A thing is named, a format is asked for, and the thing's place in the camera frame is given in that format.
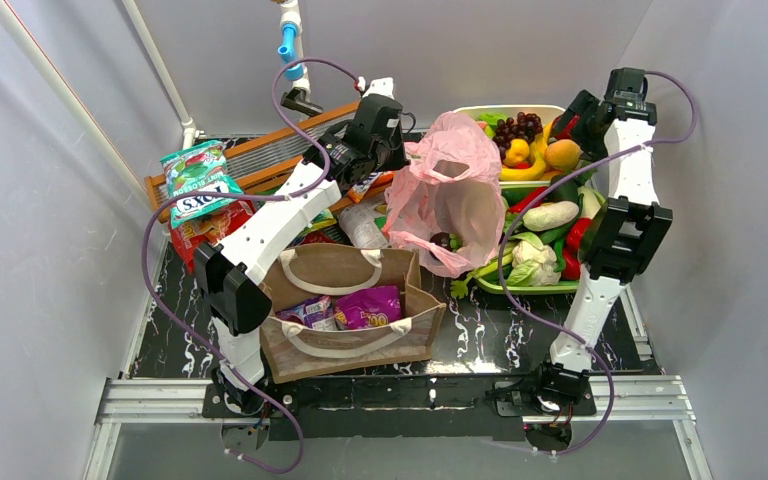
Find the pink plastic grocery bag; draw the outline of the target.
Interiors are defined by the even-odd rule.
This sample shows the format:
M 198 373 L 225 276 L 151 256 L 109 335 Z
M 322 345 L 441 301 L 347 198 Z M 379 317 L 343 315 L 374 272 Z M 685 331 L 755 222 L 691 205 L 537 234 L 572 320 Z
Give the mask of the pink plastic grocery bag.
M 390 246 L 416 252 L 421 266 L 444 278 L 486 265 L 507 210 L 493 142 L 468 115 L 446 112 L 404 149 L 407 164 L 385 191 Z M 452 235 L 452 251 L 429 241 L 439 232 Z

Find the purple grape candy bag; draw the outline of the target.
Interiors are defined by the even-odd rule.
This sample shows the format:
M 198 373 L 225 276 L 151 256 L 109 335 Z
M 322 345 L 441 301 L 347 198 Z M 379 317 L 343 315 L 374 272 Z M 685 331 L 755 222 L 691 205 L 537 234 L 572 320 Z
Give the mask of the purple grape candy bag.
M 362 289 L 338 298 L 334 310 L 342 330 L 388 326 L 402 319 L 400 291 L 395 285 Z

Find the purple Fox's berries candy bag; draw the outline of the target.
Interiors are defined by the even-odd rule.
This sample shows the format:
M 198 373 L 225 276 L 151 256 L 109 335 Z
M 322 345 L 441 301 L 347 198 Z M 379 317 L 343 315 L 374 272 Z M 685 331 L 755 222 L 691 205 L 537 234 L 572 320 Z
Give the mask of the purple Fox's berries candy bag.
M 333 299 L 322 295 L 278 311 L 276 316 L 288 322 L 297 323 L 316 331 L 337 331 Z

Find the brown burlap tote bag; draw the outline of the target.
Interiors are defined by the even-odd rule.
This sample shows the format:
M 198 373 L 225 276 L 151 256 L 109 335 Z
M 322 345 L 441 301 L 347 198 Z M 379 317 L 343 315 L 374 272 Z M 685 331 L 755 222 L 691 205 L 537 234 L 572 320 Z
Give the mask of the brown burlap tote bag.
M 444 314 L 408 250 L 297 246 L 280 254 L 262 289 L 273 310 L 260 340 L 277 383 L 427 360 Z

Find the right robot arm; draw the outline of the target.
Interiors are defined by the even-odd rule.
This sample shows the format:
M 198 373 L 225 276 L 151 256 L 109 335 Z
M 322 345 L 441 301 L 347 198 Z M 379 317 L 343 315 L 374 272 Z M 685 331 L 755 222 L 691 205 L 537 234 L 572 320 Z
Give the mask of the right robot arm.
M 601 99 L 582 90 L 554 120 L 551 135 L 574 141 L 593 161 L 613 157 L 609 193 L 578 248 L 579 286 L 532 395 L 546 413 L 569 413 L 589 388 L 594 348 L 614 304 L 642 274 L 673 221 L 655 193 L 647 149 L 657 123 L 640 69 L 611 71 Z

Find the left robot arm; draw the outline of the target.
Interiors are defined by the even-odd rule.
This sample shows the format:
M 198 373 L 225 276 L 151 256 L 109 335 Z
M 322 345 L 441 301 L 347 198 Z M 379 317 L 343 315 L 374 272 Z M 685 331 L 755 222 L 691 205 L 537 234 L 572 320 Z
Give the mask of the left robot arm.
M 213 376 L 230 394 L 247 394 L 265 373 L 261 324 L 272 302 L 260 285 L 281 253 L 323 210 L 372 174 L 406 163 L 401 114 L 392 78 L 359 81 L 353 119 L 329 127 L 304 153 L 277 200 L 265 202 L 218 245 L 194 254 L 194 273 L 211 307 L 223 358 Z

